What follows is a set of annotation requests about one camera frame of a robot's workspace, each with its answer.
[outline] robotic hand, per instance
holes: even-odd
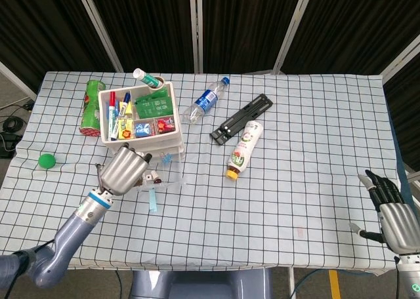
[[[369,191],[378,213],[382,233],[360,229],[350,223],[350,228],[361,237],[379,243],[399,254],[397,269],[409,297],[420,298],[420,225],[413,210],[404,203],[396,185],[387,178],[381,178],[369,170],[367,176],[359,174],[359,179]]]
[[[9,288],[16,278],[28,273],[41,288],[57,284],[64,276],[76,250],[112,206],[112,197],[126,194],[141,179],[152,155],[138,155],[128,144],[112,160],[98,168],[99,188],[89,192],[54,237],[55,251],[41,245],[0,256],[0,289]]]

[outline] table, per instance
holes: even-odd
[[[182,112],[221,75],[161,74],[174,84]],[[300,266],[391,269],[393,253],[351,234],[349,221],[379,231],[377,214],[357,174],[397,179],[396,155],[380,76],[228,75],[230,88],[202,125],[183,126],[182,189],[115,199],[76,252],[73,268],[240,269]],[[111,154],[82,136],[85,84],[107,89],[139,84],[131,74],[48,72],[17,156],[0,191],[3,254],[52,239],[90,189],[95,163]],[[274,105],[258,118],[263,137],[249,167],[224,177],[238,136],[210,138],[227,117],[265,93]],[[57,165],[37,166],[41,153]]]

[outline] black curtain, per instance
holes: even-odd
[[[420,171],[420,54],[385,85],[402,159]]]
[[[420,0],[310,0],[282,72],[381,73],[420,34]]]
[[[126,72],[193,73],[190,0],[94,0]]]
[[[0,61],[34,92],[47,71],[114,71],[80,0],[0,4]]]
[[[298,0],[203,0],[205,73],[271,70]]]

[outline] blue bottle cap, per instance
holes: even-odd
[[[129,92],[126,92],[125,93],[125,96],[124,96],[124,102],[126,103],[126,104],[128,104],[129,103],[129,101],[130,101],[130,93]]]
[[[225,85],[229,85],[229,83],[230,83],[229,78],[223,77],[222,78],[222,83],[224,83]]]

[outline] blue label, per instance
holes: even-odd
[[[216,94],[210,89],[207,89],[203,95],[197,99],[196,104],[199,105],[204,110],[204,112],[207,112],[216,104],[216,102]]]

